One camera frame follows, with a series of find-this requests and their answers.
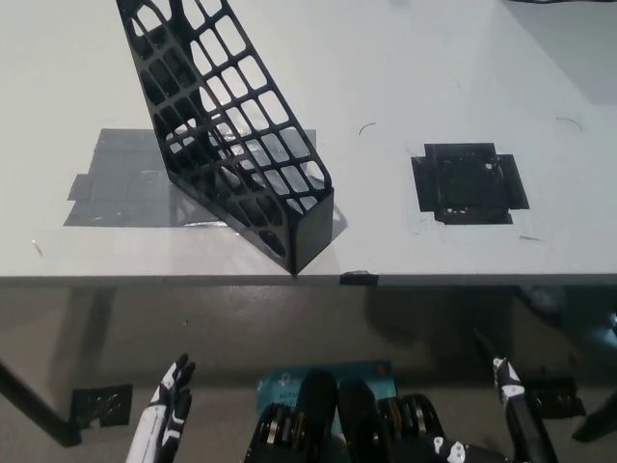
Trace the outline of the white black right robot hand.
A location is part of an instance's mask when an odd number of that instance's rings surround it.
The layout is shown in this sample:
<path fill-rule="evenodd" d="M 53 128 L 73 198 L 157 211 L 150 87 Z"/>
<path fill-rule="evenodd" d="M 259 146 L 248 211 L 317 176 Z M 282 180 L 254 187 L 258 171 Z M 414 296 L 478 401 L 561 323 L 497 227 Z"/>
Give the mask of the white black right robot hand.
<path fill-rule="evenodd" d="M 493 358 L 496 390 L 514 446 L 514 458 L 502 453 L 464 444 L 442 436 L 426 437 L 435 462 L 557 462 L 553 445 L 542 421 L 527 399 L 523 381 L 506 357 Z"/>

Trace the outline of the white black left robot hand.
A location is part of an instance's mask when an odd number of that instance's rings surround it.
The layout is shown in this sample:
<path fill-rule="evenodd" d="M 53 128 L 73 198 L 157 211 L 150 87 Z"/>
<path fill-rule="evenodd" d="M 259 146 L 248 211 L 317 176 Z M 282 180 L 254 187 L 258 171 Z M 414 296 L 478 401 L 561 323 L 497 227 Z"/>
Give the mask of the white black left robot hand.
<path fill-rule="evenodd" d="M 174 462 L 192 405 L 195 367 L 184 353 L 165 372 L 141 414 L 126 463 Z"/>

